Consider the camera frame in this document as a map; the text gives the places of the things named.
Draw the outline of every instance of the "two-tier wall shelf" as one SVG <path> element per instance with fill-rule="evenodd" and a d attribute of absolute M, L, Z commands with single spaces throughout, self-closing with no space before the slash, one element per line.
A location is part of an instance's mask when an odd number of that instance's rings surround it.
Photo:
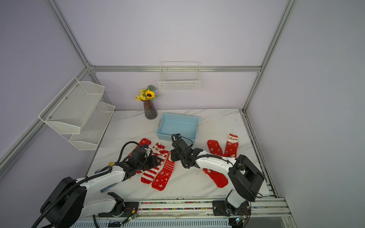
<path fill-rule="evenodd" d="M 104 86 L 76 78 L 72 83 L 56 107 L 47 113 L 47 106 L 38 117 L 78 150 L 96 150 L 115 106 L 100 102 Z"/>

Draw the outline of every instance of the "light blue plastic basket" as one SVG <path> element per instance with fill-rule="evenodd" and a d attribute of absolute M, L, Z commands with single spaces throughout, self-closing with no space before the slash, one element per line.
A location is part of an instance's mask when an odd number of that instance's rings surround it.
<path fill-rule="evenodd" d="M 158 139 L 171 141 L 172 134 L 181 134 L 181 136 L 191 139 L 193 144 L 198 137 L 199 118 L 195 116 L 185 116 L 172 113 L 164 113 L 156 128 Z M 191 141 L 183 140 L 190 145 Z"/>

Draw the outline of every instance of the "light purple wall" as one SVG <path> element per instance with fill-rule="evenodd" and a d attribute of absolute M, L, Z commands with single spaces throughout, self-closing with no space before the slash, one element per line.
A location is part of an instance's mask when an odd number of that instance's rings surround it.
<path fill-rule="evenodd" d="M 116 109 L 139 110 L 135 97 L 148 85 L 156 87 L 157 109 L 242 108 L 256 78 L 255 72 L 202 72 L 200 90 L 160 92 L 159 72 L 98 72 L 111 103 Z"/>
<path fill-rule="evenodd" d="M 94 65 L 261 65 L 287 0 L 59 0 Z"/>
<path fill-rule="evenodd" d="M 82 68 L 45 1 L 0 2 L 0 157 Z M 31 227 L 58 182 L 84 176 L 92 155 L 44 126 L 0 181 L 0 227 Z"/>
<path fill-rule="evenodd" d="M 45 1 L 0 2 L 0 157 L 82 68 Z"/>
<path fill-rule="evenodd" d="M 60 180 L 85 176 L 92 155 L 45 125 L 0 182 L 1 227 L 31 227 Z M 43 219 L 38 227 L 48 224 Z"/>
<path fill-rule="evenodd" d="M 299 0 L 248 108 L 299 228 L 364 227 L 364 12 Z"/>

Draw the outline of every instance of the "sunflower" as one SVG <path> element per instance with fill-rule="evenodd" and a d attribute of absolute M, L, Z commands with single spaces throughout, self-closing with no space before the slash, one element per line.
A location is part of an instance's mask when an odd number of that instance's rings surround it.
<path fill-rule="evenodd" d="M 147 90 L 145 95 L 147 96 L 148 99 L 152 99 L 152 98 L 156 97 L 155 93 L 152 92 L 151 90 Z"/>

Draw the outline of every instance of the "artificial flower bouquet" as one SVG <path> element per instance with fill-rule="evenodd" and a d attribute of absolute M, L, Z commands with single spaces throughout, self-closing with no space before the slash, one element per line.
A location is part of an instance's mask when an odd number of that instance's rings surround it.
<path fill-rule="evenodd" d="M 157 97 L 156 94 L 154 93 L 154 91 L 155 91 L 155 87 L 153 85 L 149 85 L 147 87 L 147 89 L 141 89 L 141 93 L 136 96 L 136 100 L 137 101 L 148 101 L 148 100 L 153 101 L 153 99 L 155 97 Z"/>

